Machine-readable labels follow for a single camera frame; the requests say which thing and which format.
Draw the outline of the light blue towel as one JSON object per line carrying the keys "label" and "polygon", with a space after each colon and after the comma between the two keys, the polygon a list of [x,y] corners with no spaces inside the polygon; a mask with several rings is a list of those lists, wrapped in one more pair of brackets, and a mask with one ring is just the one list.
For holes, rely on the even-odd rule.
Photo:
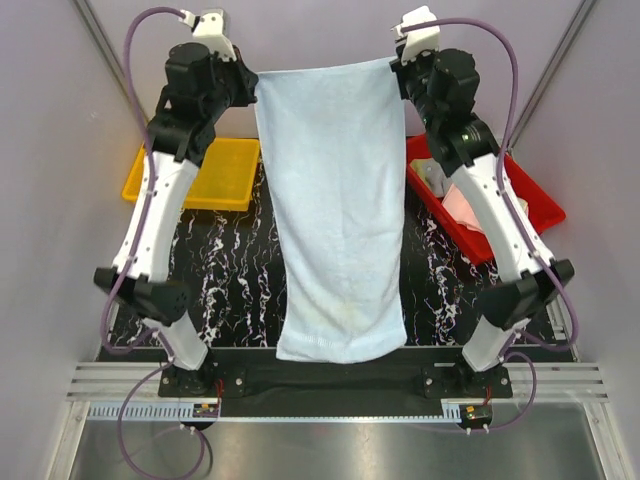
{"label": "light blue towel", "polygon": [[389,60],[264,72],[257,98],[286,275],[277,358],[353,364],[403,346],[405,111]]}

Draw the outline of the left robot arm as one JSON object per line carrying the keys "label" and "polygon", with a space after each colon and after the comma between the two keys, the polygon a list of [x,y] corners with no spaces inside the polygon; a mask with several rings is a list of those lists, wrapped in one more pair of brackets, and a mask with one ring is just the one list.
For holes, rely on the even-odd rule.
{"label": "left robot arm", "polygon": [[215,124],[230,108],[256,101],[257,75],[237,46],[230,53],[202,43],[173,47],[167,82],[153,118],[144,127],[143,177],[122,246],[111,266],[99,267],[94,284],[107,295],[102,316],[114,305],[142,318],[147,334],[182,369],[181,384],[196,396],[215,386],[208,349],[188,313],[188,287],[170,279],[169,256],[181,210],[216,138]]}

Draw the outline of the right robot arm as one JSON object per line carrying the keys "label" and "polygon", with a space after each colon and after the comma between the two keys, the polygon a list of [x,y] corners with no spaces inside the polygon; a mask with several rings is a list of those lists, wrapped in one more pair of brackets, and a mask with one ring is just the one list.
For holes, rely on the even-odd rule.
{"label": "right robot arm", "polygon": [[470,204],[488,240],[500,281],[478,297],[479,322],[462,349],[454,384],[476,396],[489,372],[530,320],[573,278],[569,260],[558,260],[536,234],[517,196],[488,125],[473,111],[480,76],[471,54],[424,50],[391,63],[402,99],[415,107],[434,160]]}

